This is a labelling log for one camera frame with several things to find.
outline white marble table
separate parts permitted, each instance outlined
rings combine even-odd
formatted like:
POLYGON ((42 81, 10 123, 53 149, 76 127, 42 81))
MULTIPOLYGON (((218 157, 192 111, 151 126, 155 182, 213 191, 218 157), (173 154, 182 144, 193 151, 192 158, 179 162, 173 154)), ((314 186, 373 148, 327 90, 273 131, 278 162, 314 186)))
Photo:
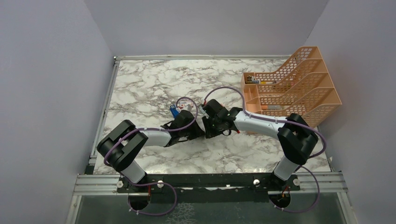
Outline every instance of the white marble table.
MULTIPOLYGON (((107 114, 103 137, 125 119, 142 127, 159 127, 173 120, 169 106, 187 96, 198 103, 219 86, 240 88, 246 71, 276 70, 285 60, 168 60, 121 61, 107 114)), ((241 107, 238 93, 214 92, 225 107, 241 107)), ((321 142, 314 152, 320 151, 321 142)), ((272 172, 283 156, 278 140, 232 133, 212 139, 195 139, 171 147, 144 147, 136 158, 149 174, 205 174, 272 172)), ((311 171, 330 171, 325 154, 309 159, 311 171)), ((94 174, 116 174, 99 154, 94 174)))

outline gray wall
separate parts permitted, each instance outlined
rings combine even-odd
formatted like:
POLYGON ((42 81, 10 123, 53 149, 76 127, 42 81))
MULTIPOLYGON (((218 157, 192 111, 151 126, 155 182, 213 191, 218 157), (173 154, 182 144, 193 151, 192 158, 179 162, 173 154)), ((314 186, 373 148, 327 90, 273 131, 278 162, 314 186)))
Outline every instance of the gray wall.
POLYGON ((0 223, 64 223, 113 56, 82 0, 2 0, 0 27, 0 223))
POLYGON ((359 223, 395 223, 396 1, 330 0, 318 45, 343 102, 322 125, 359 223))
POLYGON ((291 54, 327 1, 85 0, 117 56, 291 54))

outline metal frame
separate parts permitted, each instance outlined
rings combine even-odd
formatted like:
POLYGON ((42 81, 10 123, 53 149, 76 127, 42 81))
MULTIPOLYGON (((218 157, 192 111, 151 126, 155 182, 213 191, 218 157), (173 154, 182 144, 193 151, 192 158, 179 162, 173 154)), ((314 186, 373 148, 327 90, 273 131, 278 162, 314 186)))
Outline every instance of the metal frame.
POLYGON ((354 210, 349 202, 349 197, 346 192, 338 192, 338 200, 341 205, 342 212, 344 213, 344 218, 347 224, 357 224, 354 210))
POLYGON ((116 60, 240 60, 240 59, 282 59, 291 55, 149 55, 119 56, 116 60))
POLYGON ((96 146, 98 145, 98 142, 100 141, 100 138, 101 138, 101 136, 103 134, 103 129, 105 128, 107 112, 109 110, 111 96, 113 94, 113 89, 114 89, 114 85, 115 85, 115 79, 117 77, 119 65, 120 65, 120 61, 119 60, 115 60, 114 67, 113 67, 113 72, 112 72, 111 79, 110 79, 110 84, 109 84, 109 87, 107 88, 107 94, 106 94, 105 103, 103 104, 103 107, 102 107, 102 112, 101 112, 102 115, 100 116, 98 129, 96 130, 96 135, 95 135, 95 138, 94 138, 93 144, 92 144, 91 158, 93 156, 97 155, 96 146))
MULTIPOLYGON (((102 107, 98 129, 92 144, 92 152, 88 165, 94 165, 97 158, 96 146, 103 134, 106 122, 107 112, 109 109, 111 96, 113 93, 115 80, 121 60, 176 60, 176 59, 281 59, 288 58, 290 55, 279 56, 211 56, 211 55, 164 55, 164 56, 120 56, 114 57, 115 63, 109 87, 107 89, 106 99, 102 107)), ((300 191, 292 191, 292 194, 316 193, 317 186, 313 177, 309 173, 296 173, 300 180, 300 191)), ((348 188, 341 172, 314 172, 318 182, 320 191, 323 193, 337 193, 339 202, 344 213, 347 224, 357 224, 353 209, 349 202, 347 192, 348 188)), ((73 196, 66 219, 67 224, 74 224, 77 220, 78 210, 80 207, 82 196, 147 196, 148 193, 117 193, 116 183, 119 181, 120 175, 78 175, 73 191, 73 196)), ((278 194, 280 191, 269 191, 269 194, 278 194)))
MULTIPOLYGON (((319 182, 321 193, 337 193, 347 224, 357 224, 354 212, 347 197, 347 184, 341 172, 313 172, 319 182)), ((313 194, 317 186, 310 173, 295 173, 300 180, 300 191, 291 194, 313 194)), ((75 223, 82 196, 148 196, 148 193, 117 193, 120 175, 78 175, 73 191, 67 224, 75 223)), ((279 194, 269 191, 268 194, 279 194)))

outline glass panel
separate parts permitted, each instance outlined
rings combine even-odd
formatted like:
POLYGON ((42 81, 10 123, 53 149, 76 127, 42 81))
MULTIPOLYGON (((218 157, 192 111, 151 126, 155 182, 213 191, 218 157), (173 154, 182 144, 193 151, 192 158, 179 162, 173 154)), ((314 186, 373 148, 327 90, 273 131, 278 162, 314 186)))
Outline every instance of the glass panel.
MULTIPOLYGON (((293 194, 288 209, 309 207, 316 194, 293 194)), ((150 204, 147 212, 162 212, 168 204, 150 204)), ((316 208, 291 214, 273 208, 271 203, 180 203, 174 211, 162 217, 136 215, 129 212, 126 196, 83 196, 78 224, 230 224, 230 223, 346 223, 336 193, 322 193, 316 208)))

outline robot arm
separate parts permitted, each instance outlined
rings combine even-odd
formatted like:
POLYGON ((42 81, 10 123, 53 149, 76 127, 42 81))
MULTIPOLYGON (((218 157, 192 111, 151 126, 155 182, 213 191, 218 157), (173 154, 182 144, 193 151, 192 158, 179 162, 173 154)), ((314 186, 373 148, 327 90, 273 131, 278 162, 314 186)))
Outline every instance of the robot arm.
MULTIPOLYGON (((177 132, 149 130, 136 132, 127 138, 127 144, 120 144, 111 152, 108 157, 109 164, 132 182, 138 183, 146 175, 144 170, 134 161, 142 147, 169 147, 178 143, 182 137, 192 140, 200 136, 213 138, 224 134, 224 132, 228 132, 229 135, 231 131, 250 131, 279 139, 285 156, 272 173, 272 179, 282 185, 298 166, 306 163, 318 141, 316 134, 310 130, 291 124, 252 118, 238 107, 227 110, 215 99, 207 102, 202 109, 207 114, 207 116, 202 118, 205 131, 202 131, 195 121, 188 128, 177 132)), ((307 125, 298 114, 291 114, 289 117, 258 116, 277 121, 291 120, 307 125)), ((174 121, 161 126, 161 128, 181 128, 189 124, 193 119, 194 116, 189 111, 182 110, 174 121)), ((120 138, 134 129, 136 129, 136 126, 132 122, 129 120, 122 121, 98 144, 98 152, 105 156, 120 138)))

